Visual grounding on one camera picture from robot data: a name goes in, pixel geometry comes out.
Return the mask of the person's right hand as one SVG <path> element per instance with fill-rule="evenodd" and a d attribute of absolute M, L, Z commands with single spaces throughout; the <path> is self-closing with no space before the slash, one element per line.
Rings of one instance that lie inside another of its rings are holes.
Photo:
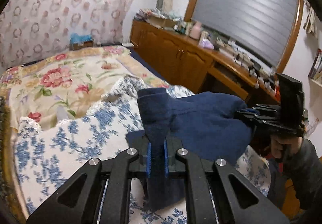
<path fill-rule="evenodd" d="M 283 149 L 286 147 L 289 155 L 297 154 L 302 146 L 302 137 L 288 137 L 280 138 L 278 136 L 271 136 L 271 153 L 274 158 L 282 159 L 285 155 Z"/>

